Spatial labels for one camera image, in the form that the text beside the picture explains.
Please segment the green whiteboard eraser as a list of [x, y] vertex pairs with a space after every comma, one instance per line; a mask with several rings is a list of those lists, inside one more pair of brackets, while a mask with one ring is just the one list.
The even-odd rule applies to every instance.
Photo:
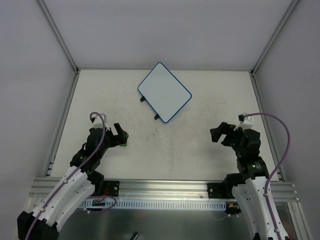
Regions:
[[126, 133], [121, 137], [121, 140], [119, 142], [119, 145], [122, 147], [126, 147], [128, 145], [128, 138], [129, 138], [129, 134]]

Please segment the blue framed whiteboard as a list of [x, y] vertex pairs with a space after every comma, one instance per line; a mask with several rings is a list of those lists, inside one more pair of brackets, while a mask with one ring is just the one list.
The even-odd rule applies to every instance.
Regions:
[[165, 124], [192, 99], [192, 93], [162, 63], [158, 62], [137, 87], [140, 101], [146, 101]]

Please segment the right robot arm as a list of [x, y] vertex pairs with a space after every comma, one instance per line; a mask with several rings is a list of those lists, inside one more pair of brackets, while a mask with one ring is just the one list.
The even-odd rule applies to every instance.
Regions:
[[270, 174], [260, 156], [260, 133], [251, 126], [222, 122], [210, 129], [212, 142], [219, 141], [235, 152], [237, 173], [227, 174], [222, 183], [208, 187], [208, 197], [234, 198], [253, 240], [288, 240], [270, 188]]

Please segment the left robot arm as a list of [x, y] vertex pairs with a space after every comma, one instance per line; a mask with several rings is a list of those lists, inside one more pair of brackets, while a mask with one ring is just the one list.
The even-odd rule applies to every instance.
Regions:
[[72, 157], [58, 184], [32, 211], [23, 211], [18, 216], [18, 239], [56, 240], [65, 222], [84, 200], [92, 195], [106, 195], [104, 175], [96, 169], [109, 148], [126, 146], [129, 137], [119, 123], [114, 128], [117, 134], [106, 126], [89, 129], [86, 142]]

